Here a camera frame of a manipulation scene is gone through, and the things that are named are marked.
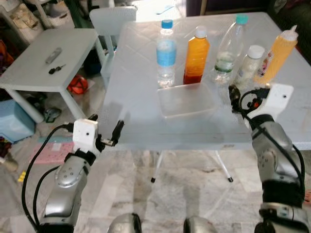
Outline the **light blue storage box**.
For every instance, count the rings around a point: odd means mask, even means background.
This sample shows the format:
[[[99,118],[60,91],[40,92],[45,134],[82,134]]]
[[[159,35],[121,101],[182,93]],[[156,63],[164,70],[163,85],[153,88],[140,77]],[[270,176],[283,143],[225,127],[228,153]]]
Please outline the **light blue storage box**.
[[[35,122],[15,100],[0,102],[0,137],[15,143],[34,133]]]

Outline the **clear bottle teal cap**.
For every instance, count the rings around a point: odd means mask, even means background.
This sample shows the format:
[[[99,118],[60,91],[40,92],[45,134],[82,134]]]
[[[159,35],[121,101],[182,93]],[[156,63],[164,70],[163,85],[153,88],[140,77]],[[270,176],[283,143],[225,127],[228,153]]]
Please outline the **clear bottle teal cap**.
[[[246,14],[237,14],[235,22],[227,29],[220,41],[214,67],[215,83],[226,84],[231,80],[235,62],[244,48],[243,39],[247,22],[248,16]]]

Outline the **silver left robot leg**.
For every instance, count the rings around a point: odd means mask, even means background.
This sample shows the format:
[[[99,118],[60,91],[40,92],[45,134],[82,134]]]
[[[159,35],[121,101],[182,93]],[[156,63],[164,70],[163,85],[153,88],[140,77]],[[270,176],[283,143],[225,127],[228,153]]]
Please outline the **silver left robot leg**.
[[[126,213],[116,217],[107,233],[142,233],[141,220],[136,213]]]

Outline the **amber liquid bottle white cap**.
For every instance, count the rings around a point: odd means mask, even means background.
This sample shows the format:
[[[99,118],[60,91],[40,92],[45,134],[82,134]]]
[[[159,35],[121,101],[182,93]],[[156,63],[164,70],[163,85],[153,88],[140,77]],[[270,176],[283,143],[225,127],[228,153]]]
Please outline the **amber liquid bottle white cap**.
[[[204,75],[205,64],[209,52],[206,27],[196,27],[195,35],[188,42],[187,57],[185,60],[184,84],[199,83]]]

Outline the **red orange ball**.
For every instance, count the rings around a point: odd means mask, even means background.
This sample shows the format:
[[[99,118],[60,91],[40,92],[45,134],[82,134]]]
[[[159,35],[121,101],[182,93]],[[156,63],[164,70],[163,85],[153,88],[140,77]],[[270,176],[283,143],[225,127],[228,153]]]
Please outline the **red orange ball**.
[[[89,89],[89,82],[82,75],[75,75],[67,86],[67,91],[73,95],[83,95]]]

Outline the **silver robot leg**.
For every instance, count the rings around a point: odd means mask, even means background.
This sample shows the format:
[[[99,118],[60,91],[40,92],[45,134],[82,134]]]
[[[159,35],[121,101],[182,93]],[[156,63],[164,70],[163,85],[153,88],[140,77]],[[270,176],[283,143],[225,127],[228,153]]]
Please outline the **silver robot leg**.
[[[107,233],[142,233],[141,220],[136,213],[126,213],[116,217]]]
[[[200,216],[188,217],[184,220],[184,233],[218,233],[208,219]]]

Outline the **orange squeeze bottle white nozzle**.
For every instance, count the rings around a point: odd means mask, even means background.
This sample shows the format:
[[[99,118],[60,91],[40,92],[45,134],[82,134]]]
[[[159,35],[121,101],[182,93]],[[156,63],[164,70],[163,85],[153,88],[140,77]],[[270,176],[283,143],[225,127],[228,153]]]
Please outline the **orange squeeze bottle white nozzle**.
[[[287,60],[294,47],[297,45],[297,25],[283,31],[276,37],[269,53],[258,68],[253,80],[257,84],[268,84],[275,78],[277,72]]]

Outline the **grey remote control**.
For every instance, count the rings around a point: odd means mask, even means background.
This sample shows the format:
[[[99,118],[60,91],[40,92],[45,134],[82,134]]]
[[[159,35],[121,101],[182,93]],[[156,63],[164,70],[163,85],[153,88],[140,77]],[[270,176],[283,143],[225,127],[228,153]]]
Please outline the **grey remote control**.
[[[58,47],[52,51],[49,56],[45,59],[45,64],[49,65],[51,64],[59,55],[62,53],[62,48]]]

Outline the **large white plastic table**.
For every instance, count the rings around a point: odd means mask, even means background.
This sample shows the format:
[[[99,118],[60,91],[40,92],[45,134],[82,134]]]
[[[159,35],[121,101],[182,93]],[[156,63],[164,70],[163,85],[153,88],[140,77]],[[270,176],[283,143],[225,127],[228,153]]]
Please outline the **large white plastic table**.
[[[156,39],[159,21],[123,25],[103,106],[99,130],[109,136],[118,120],[124,128],[118,150],[251,149],[250,130],[229,106],[211,113],[164,117],[158,100]],[[311,148],[311,66],[297,50],[274,79],[294,87],[276,120],[300,150]]]

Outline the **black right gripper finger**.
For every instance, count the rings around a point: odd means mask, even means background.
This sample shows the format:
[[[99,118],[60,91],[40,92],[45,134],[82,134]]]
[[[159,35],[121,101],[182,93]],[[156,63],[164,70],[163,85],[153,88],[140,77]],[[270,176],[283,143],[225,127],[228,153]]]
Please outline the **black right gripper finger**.
[[[240,114],[241,107],[240,107],[240,99],[242,94],[240,93],[238,87],[236,85],[229,85],[229,100],[232,106],[232,113]]]

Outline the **clear plastic food container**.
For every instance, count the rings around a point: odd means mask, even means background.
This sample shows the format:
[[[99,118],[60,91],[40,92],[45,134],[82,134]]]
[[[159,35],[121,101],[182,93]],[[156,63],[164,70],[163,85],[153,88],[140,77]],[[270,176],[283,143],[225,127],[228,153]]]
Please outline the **clear plastic food container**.
[[[158,89],[157,99],[164,118],[189,116],[218,109],[211,90],[204,83]]]

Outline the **dark grey shoe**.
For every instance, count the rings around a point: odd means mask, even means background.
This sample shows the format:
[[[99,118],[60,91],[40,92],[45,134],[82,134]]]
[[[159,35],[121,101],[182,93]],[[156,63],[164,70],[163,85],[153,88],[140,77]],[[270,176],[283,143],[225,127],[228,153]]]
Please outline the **dark grey shoe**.
[[[56,118],[61,115],[62,111],[56,107],[51,107],[44,111],[44,121],[46,123],[55,122]]]

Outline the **small pale grey table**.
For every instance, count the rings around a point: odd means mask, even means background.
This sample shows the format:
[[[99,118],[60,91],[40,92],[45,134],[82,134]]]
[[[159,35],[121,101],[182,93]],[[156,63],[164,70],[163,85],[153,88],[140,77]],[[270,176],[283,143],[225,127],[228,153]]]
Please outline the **small pale grey table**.
[[[20,95],[20,91],[58,92],[75,119],[85,118],[83,110],[67,91],[67,86],[84,64],[97,39],[98,34],[94,29],[43,31],[0,75],[0,87],[5,89],[36,123],[42,122],[44,117]],[[58,47],[62,48],[62,53],[51,64],[45,64],[47,56]],[[65,66],[49,75],[49,69],[60,65]]]

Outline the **pink floor mat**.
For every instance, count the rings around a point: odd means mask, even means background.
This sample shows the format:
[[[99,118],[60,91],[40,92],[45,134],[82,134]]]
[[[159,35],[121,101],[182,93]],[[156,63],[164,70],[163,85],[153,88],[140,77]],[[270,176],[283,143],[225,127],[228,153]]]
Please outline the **pink floor mat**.
[[[73,142],[48,142],[34,164],[60,164],[72,152]]]

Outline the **pale grey plastic chair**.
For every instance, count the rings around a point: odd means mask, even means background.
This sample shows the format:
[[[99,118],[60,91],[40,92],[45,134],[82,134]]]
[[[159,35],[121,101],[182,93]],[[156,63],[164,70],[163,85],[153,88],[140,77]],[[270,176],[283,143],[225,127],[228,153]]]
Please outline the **pale grey plastic chair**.
[[[136,20],[137,9],[133,6],[103,7],[93,9],[89,17],[98,36],[104,38],[107,54],[104,52],[102,42],[96,40],[95,50],[100,60],[102,68],[100,74],[103,78],[108,78],[111,74],[112,60],[115,57],[115,47],[112,37],[119,36],[121,28],[126,22]]]

